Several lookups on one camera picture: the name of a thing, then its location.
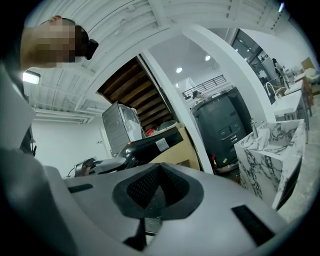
black railing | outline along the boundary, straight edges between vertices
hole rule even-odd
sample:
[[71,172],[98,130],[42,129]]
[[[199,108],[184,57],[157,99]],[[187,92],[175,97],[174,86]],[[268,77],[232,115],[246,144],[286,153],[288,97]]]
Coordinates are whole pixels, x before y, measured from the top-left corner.
[[187,100],[192,98],[193,92],[198,91],[200,93],[204,93],[205,91],[212,90],[214,87],[225,83],[227,80],[225,79],[224,75],[219,75],[211,80],[208,80],[204,83],[197,85],[191,89],[188,89],[182,93],[183,97]]

marble sink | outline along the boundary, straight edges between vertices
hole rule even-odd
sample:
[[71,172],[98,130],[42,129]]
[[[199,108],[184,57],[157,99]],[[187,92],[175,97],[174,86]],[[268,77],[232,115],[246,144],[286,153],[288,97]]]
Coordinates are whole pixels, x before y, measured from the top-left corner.
[[303,157],[304,120],[265,123],[234,144],[241,186],[277,209],[289,178]]

white label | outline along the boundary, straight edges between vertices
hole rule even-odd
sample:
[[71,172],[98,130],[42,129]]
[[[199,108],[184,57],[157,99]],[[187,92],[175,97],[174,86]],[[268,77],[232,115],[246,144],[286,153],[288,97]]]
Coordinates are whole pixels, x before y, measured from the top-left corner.
[[155,144],[158,146],[158,149],[163,152],[169,148],[168,143],[166,142],[165,138],[162,138],[155,142]]

wooden staircase underside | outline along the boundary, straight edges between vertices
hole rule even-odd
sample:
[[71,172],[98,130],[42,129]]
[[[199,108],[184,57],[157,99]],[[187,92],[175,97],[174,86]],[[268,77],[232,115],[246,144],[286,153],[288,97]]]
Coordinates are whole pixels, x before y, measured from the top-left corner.
[[136,58],[119,68],[98,89],[98,93],[112,104],[118,101],[135,108],[145,131],[173,119],[156,86]]

ear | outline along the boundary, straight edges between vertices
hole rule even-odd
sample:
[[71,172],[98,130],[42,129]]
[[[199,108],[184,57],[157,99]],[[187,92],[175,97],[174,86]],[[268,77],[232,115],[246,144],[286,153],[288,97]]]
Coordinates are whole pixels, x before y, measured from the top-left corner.
[[49,21],[50,22],[56,22],[56,21],[61,20],[61,19],[62,19],[62,17],[60,15],[55,15],[55,16],[52,16]]

